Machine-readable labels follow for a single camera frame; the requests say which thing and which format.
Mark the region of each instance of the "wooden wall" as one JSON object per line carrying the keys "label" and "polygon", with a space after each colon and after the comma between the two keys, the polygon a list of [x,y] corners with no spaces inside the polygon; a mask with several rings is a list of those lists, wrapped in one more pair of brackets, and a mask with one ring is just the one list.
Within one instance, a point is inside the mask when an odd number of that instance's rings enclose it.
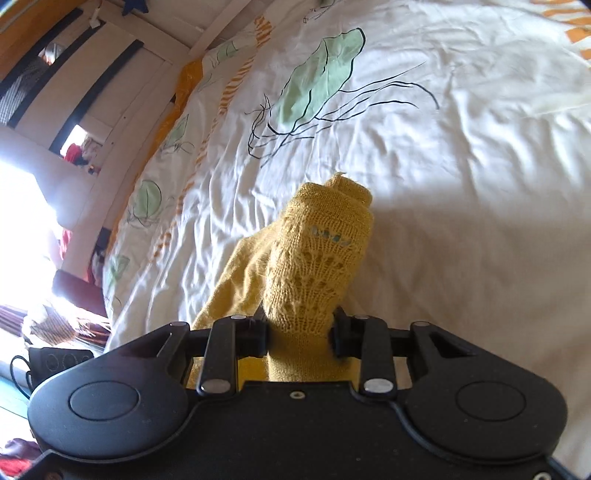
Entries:
{"label": "wooden wall", "polygon": [[0,17],[0,79],[21,57],[84,0],[18,0]]}

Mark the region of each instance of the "yellow fabric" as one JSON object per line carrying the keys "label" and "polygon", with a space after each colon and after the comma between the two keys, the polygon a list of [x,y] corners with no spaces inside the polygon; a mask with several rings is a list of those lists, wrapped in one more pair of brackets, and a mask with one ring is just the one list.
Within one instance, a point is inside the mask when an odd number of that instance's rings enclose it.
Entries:
{"label": "yellow fabric", "polygon": [[368,190],[341,174],[324,186],[306,183],[279,220],[237,244],[193,328],[252,315],[263,302],[271,324],[269,355],[240,360],[240,384],[355,380],[357,364],[337,360],[327,334],[369,241],[371,200]]}
{"label": "yellow fabric", "polygon": [[[185,107],[187,106],[187,102],[189,101],[189,96],[191,95],[192,91],[195,90],[197,84],[201,82],[201,79],[203,78],[202,60],[203,59],[198,59],[192,61],[191,63],[187,63],[181,70],[181,73],[178,76],[177,87],[174,92],[174,107],[158,127],[156,135],[152,140],[150,150],[148,151],[148,155],[146,156],[146,159],[144,161],[144,165],[142,165],[142,167],[138,170],[135,176],[134,185],[138,180],[139,176],[144,171],[144,168],[146,164],[149,162],[150,158],[154,156],[159,146],[162,144],[168,133],[174,127],[175,122],[183,113]],[[111,247],[113,246],[113,243],[115,243],[117,230],[119,229],[119,222],[121,221],[121,218],[125,214],[126,210],[127,202],[125,202],[125,205],[121,210],[119,217],[117,218],[117,221],[115,222],[115,226],[113,227],[113,231],[111,232],[111,236],[109,237],[109,245],[107,247],[107,252],[111,251]]]}

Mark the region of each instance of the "black device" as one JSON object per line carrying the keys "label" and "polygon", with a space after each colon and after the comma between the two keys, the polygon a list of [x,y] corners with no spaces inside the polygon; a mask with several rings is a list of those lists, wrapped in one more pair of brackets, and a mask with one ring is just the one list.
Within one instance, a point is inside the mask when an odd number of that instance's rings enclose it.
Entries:
{"label": "black device", "polygon": [[22,479],[575,480],[551,457],[567,417],[559,391],[435,325],[390,329],[337,309],[327,341],[361,359],[357,389],[239,390],[238,359],[264,356],[269,340],[261,308],[207,330],[175,322],[51,377],[28,410],[44,454]]}

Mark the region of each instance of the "round button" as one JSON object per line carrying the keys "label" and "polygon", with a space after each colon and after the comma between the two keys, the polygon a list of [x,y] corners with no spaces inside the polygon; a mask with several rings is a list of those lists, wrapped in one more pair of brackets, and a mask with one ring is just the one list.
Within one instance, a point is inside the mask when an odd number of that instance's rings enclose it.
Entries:
{"label": "round button", "polygon": [[471,417],[484,421],[510,420],[525,408],[525,397],[501,382],[474,382],[456,395],[457,406]]}
{"label": "round button", "polygon": [[76,357],[71,353],[67,353],[64,355],[63,363],[65,369],[72,368],[76,365]]}
{"label": "round button", "polygon": [[50,372],[55,372],[58,368],[60,368],[60,362],[53,353],[50,353],[45,359],[45,366]]}
{"label": "round button", "polygon": [[129,413],[139,402],[136,389],[120,382],[84,385],[70,397],[70,408],[86,420],[113,420]]}

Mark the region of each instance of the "bedding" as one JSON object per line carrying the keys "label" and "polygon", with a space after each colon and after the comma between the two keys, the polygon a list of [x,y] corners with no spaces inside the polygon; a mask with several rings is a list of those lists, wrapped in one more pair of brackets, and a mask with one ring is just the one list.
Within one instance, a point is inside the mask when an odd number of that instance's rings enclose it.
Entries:
{"label": "bedding", "polygon": [[203,58],[106,260],[115,348],[191,322],[306,181],[374,196],[344,307],[552,381],[591,471],[590,14],[565,0],[277,0]]}

